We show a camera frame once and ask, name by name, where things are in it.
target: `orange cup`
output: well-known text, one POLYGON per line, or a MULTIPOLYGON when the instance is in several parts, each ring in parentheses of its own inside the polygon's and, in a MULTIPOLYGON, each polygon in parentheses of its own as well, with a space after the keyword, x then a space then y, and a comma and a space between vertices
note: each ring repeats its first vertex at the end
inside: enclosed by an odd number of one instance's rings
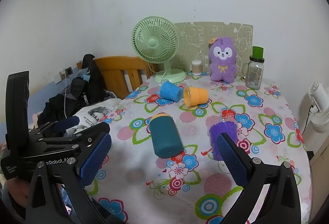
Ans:
POLYGON ((208 102, 208 91, 204 88, 185 86, 183 99, 186 107, 205 104, 208 102))

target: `white wall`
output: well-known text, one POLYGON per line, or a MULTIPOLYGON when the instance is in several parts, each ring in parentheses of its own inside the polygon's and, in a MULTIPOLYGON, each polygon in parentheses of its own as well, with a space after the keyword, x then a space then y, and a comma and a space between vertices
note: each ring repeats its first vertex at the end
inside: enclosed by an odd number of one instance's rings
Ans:
MULTIPOLYGON (((97 57, 135 56, 131 31, 151 15, 174 23, 252 24, 253 45, 264 47, 264 77, 281 86, 301 128, 309 108, 304 97, 308 88, 315 80, 329 86, 329 6, 325 0, 70 0, 70 13, 80 58, 87 49, 97 57)), ((309 149, 322 144, 315 136, 304 136, 309 149)))
POLYGON ((67 0, 1 0, 0 121, 10 73, 30 71, 30 93, 79 60, 67 13, 67 0))

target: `wooden chair back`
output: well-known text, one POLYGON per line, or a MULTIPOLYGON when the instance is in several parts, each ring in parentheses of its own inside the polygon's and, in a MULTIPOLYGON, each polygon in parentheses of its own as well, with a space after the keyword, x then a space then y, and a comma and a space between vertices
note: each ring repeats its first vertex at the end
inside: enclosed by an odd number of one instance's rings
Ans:
POLYGON ((145 70, 147 79, 154 74, 151 69, 156 71, 154 64, 149 64, 150 69, 147 62, 140 57, 101 57, 96 58, 95 62, 104 77, 107 90, 112 91, 121 99, 124 99, 130 93, 123 74, 124 70, 128 73, 133 90, 142 84, 140 70, 145 70))

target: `metal screw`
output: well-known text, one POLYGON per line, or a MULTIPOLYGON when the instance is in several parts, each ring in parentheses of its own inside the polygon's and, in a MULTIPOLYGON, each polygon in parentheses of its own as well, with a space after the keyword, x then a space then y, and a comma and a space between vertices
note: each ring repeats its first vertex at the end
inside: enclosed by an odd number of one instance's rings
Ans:
POLYGON ((257 157, 255 157, 255 158, 252 158, 252 161, 254 162, 254 164, 256 164, 256 165, 259 165, 262 161, 259 159, 259 158, 257 158, 257 157))
POLYGON ((291 167, 290 163, 288 163, 288 162, 283 162, 283 165, 284 165, 286 168, 290 168, 290 167, 291 167))
POLYGON ((42 168, 43 165, 44 165, 44 162, 43 162, 43 161, 40 161, 40 162, 38 162, 37 167, 38 167, 38 168, 42 168))
POLYGON ((67 160, 67 163, 68 163, 69 165, 74 164, 74 162, 75 162, 75 158, 74 158, 74 157, 70 157, 70 158, 68 158, 68 160, 67 160))

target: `purple plush toy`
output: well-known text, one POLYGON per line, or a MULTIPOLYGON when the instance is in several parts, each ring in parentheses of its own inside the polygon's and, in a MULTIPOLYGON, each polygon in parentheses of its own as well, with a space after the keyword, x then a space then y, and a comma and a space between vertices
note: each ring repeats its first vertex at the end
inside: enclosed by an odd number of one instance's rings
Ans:
POLYGON ((234 82, 234 74, 236 73, 236 50, 231 37, 218 38, 215 37, 209 41, 212 44, 209 49, 210 64, 210 80, 225 81, 227 83, 234 82))

